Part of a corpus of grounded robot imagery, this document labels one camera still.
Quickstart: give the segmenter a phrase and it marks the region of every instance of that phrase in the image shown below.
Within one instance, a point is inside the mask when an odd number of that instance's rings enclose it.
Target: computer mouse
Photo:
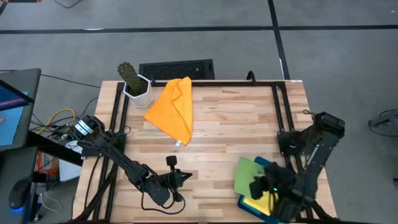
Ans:
[[[12,209],[18,209],[24,206],[30,192],[30,180],[22,179],[18,180],[13,186],[9,194],[9,205]]]

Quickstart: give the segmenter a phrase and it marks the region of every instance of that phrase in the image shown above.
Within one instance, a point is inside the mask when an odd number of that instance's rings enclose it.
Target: computer monitor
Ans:
[[[33,104],[34,100],[0,80],[0,111]]]

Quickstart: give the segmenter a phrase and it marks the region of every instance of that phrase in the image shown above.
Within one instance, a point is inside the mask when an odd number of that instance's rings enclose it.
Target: wooden tabletop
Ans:
[[[95,116],[108,128],[116,93],[116,81],[103,82],[99,93]],[[302,130],[312,124],[309,115],[302,114],[308,108],[302,82],[286,81],[287,93],[295,128]],[[153,87],[156,100],[163,87]],[[141,209],[141,193],[129,183],[119,168],[111,222],[260,222],[260,219],[241,210],[236,205],[239,195],[234,193],[234,174],[240,156],[254,159],[261,156],[284,166],[279,153],[276,133],[278,124],[271,87],[193,87],[193,133],[187,146],[175,145],[175,140],[144,119],[147,108],[135,108],[129,104],[126,125],[131,127],[127,135],[125,154],[132,160],[147,164],[158,174],[169,172],[165,158],[176,155],[176,168],[191,172],[180,189],[187,201],[185,210],[178,215],[165,215]],[[118,121],[123,103],[121,98]],[[282,93],[280,105],[284,111]],[[88,179],[95,158],[85,159],[73,205],[73,216],[83,211]],[[101,172],[99,161],[91,183],[88,200],[94,196]],[[99,217],[104,217],[106,192]],[[336,216],[326,173],[318,180],[317,201],[331,216]],[[159,208],[146,194],[146,208]],[[176,203],[169,212],[180,210]]]

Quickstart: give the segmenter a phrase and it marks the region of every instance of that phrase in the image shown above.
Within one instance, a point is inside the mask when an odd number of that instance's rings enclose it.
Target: cactus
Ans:
[[[119,75],[123,78],[123,80],[130,87],[129,93],[132,96],[139,96],[146,92],[147,87],[148,87],[147,83],[137,76],[137,73],[134,70],[134,67],[130,63],[128,63],[128,62],[121,63],[118,66],[118,72],[119,72]]]

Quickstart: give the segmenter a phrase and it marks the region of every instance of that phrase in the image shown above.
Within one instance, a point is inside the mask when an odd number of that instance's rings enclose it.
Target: orange cloth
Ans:
[[[192,135],[192,83],[189,77],[170,80],[145,119],[187,145]]]

